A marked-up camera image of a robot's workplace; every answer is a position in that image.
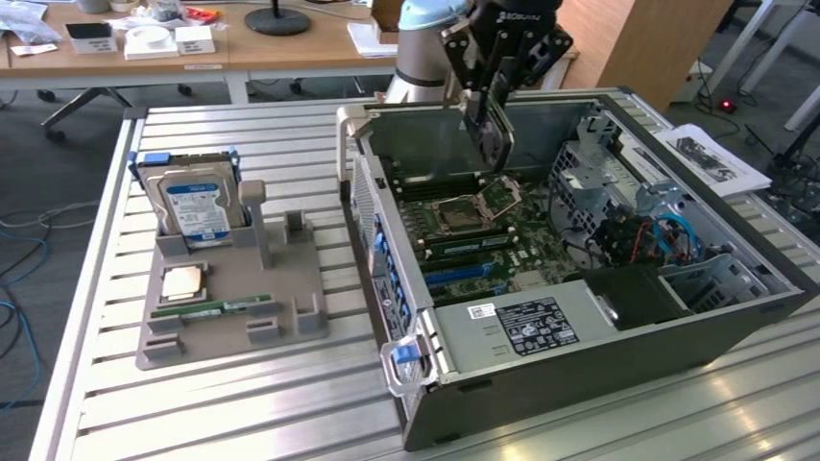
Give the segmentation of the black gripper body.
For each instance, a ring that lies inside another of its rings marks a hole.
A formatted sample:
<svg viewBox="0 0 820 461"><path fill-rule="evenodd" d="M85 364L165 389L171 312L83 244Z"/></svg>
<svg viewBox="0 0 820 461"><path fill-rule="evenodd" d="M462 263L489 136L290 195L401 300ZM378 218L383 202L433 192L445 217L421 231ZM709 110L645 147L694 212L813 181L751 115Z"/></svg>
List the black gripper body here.
<svg viewBox="0 0 820 461"><path fill-rule="evenodd" d="M546 35L558 24L563 0L478 1L471 11L471 28L495 35L505 26Z"/></svg>

